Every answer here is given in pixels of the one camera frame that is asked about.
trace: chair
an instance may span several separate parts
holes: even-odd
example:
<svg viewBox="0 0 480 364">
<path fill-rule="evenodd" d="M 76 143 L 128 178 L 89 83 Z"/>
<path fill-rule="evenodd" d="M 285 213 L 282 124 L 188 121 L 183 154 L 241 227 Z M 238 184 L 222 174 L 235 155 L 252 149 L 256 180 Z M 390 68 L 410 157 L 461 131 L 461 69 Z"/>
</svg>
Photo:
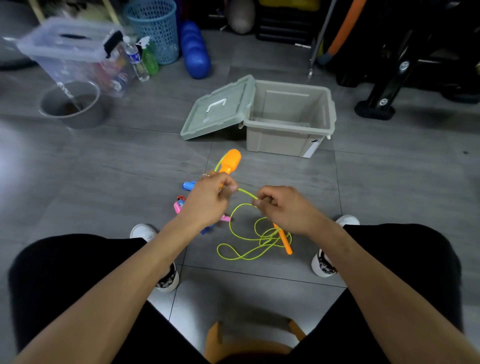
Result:
<svg viewBox="0 0 480 364">
<path fill-rule="evenodd" d="M 300 342 L 306 336 L 292 319 L 288 319 L 288 328 Z M 218 363 L 227 356 L 240 353 L 275 353 L 287 355 L 291 347 L 268 340 L 244 340 L 223 342 L 222 324 L 217 321 L 209 329 L 205 344 L 205 358 L 212 364 Z"/>
</svg>

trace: white handle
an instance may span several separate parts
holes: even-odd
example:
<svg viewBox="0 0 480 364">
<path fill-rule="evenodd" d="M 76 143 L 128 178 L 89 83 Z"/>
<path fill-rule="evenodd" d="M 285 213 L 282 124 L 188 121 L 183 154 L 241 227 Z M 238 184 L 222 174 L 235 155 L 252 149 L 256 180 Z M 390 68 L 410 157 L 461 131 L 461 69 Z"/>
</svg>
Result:
<svg viewBox="0 0 480 364">
<path fill-rule="evenodd" d="M 210 104 L 208 105 L 208 108 L 207 108 L 207 112 L 210 111 L 210 109 L 212 108 L 212 106 L 216 106 L 216 105 L 219 105 L 219 104 L 222 104 L 223 106 L 225 106 L 225 103 L 226 103 L 227 99 L 226 98 L 223 98 L 217 102 L 214 102 L 213 104 Z"/>
</svg>

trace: pink toy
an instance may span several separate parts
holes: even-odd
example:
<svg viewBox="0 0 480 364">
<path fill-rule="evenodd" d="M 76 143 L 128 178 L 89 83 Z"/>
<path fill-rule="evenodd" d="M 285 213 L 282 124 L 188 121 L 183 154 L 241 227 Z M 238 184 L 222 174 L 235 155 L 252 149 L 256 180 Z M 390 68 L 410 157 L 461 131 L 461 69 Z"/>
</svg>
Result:
<svg viewBox="0 0 480 364">
<path fill-rule="evenodd" d="M 180 206 L 180 204 L 179 204 L 178 201 L 175 201 L 175 203 L 173 204 L 173 208 L 175 209 L 175 212 L 176 212 L 177 214 L 180 213 L 180 211 L 181 211 L 181 206 Z M 231 220 L 231 217 L 230 217 L 230 216 L 225 216 L 225 215 L 223 215 L 220 220 L 229 222 L 229 221 Z"/>
</svg>

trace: blue laundry basket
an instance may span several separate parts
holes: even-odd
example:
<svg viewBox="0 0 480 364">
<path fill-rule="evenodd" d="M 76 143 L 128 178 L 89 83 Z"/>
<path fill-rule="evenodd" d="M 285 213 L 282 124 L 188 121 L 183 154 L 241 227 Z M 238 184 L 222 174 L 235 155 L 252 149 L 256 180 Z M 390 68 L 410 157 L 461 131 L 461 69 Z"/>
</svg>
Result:
<svg viewBox="0 0 480 364">
<path fill-rule="evenodd" d="M 138 36 L 150 36 L 159 64 L 170 64 L 179 57 L 179 38 L 173 0 L 137 0 L 125 7 L 125 17 Z"/>
</svg>

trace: storage box lid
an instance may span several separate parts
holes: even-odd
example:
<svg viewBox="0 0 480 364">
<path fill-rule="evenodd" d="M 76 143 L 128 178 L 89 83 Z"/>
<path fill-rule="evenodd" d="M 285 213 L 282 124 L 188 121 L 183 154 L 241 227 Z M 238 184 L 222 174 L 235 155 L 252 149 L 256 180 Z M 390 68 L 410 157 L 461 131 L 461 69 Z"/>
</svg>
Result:
<svg viewBox="0 0 480 364">
<path fill-rule="evenodd" d="M 180 135 L 183 140 L 239 124 L 244 121 L 255 97 L 251 74 L 195 101 Z"/>
<path fill-rule="evenodd" d="M 51 17 L 20 39 L 17 48 L 30 57 L 100 62 L 108 55 L 106 43 L 117 31 L 123 31 L 121 25 Z"/>
</svg>

